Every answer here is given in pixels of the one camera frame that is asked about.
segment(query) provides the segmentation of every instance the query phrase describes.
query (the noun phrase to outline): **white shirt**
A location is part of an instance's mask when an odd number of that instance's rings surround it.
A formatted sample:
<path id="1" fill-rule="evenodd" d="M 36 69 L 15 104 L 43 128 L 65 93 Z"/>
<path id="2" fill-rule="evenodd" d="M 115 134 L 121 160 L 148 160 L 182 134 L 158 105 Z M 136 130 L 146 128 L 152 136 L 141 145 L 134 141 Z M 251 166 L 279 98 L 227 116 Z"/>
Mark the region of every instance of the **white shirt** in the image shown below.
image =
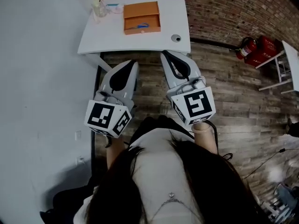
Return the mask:
<path id="1" fill-rule="evenodd" d="M 137 157 L 133 180 L 139 188 L 147 219 L 153 224 L 203 223 L 197 218 L 200 214 L 189 189 L 182 160 L 170 145 L 171 134 L 178 140 L 193 141 L 182 132 L 157 128 L 131 144 L 132 147 L 144 148 Z M 168 203 L 155 215 L 170 198 L 170 193 L 174 193 L 175 198 L 188 208 L 180 203 Z M 91 199 L 92 196 L 84 200 L 74 217 L 74 224 L 85 223 L 86 209 Z"/>

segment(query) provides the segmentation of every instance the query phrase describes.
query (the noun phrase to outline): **red brick wall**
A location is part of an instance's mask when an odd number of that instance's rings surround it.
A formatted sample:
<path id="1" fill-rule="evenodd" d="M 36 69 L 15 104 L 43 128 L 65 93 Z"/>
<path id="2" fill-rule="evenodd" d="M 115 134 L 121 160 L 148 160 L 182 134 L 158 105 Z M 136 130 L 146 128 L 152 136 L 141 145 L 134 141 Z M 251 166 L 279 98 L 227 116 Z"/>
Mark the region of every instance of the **red brick wall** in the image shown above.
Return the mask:
<path id="1" fill-rule="evenodd" d="M 299 10 L 289 0 L 185 0 L 190 36 L 239 45 L 266 35 L 299 48 Z"/>

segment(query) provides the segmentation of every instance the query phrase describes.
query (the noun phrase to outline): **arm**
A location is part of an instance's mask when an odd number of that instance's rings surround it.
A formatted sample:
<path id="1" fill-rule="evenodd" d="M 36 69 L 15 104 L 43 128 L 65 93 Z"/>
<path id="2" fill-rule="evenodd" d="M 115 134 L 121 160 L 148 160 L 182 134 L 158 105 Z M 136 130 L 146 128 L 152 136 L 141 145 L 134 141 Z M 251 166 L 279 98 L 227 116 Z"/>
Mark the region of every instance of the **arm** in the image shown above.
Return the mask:
<path id="1" fill-rule="evenodd" d="M 111 138 L 111 146 L 107 150 L 107 166 L 110 168 L 111 164 L 117 158 L 117 156 L 125 150 L 125 144 L 123 142 L 122 135 L 119 138 Z"/>
<path id="2" fill-rule="evenodd" d="M 218 154 L 212 127 L 207 123 L 200 122 L 192 126 L 194 141 L 197 145 L 205 148 L 213 154 Z"/>

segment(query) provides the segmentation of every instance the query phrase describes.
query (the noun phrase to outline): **red fire extinguisher box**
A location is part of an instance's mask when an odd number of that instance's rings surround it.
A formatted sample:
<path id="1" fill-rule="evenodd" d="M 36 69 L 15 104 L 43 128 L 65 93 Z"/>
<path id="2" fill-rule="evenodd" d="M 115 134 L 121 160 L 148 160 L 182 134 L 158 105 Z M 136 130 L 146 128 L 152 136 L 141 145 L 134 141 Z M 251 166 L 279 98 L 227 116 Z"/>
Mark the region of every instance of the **red fire extinguisher box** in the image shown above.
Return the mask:
<path id="1" fill-rule="evenodd" d="M 265 36 L 258 39 L 257 49 L 244 58 L 245 63 L 253 66 L 267 61 L 269 58 L 277 55 L 277 49 L 272 40 Z"/>

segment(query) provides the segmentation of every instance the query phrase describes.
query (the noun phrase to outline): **fire extinguisher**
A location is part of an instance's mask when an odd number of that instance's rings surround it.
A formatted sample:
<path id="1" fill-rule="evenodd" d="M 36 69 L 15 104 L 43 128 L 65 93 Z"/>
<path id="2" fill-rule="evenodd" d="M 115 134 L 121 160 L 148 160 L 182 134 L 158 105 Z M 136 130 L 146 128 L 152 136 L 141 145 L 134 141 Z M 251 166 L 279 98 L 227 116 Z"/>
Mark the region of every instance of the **fire extinguisher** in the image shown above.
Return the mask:
<path id="1" fill-rule="evenodd" d="M 242 41 L 241 48 L 236 50 L 236 55 L 240 60 L 242 60 L 245 56 L 256 49 L 256 41 L 251 37 L 245 37 Z"/>

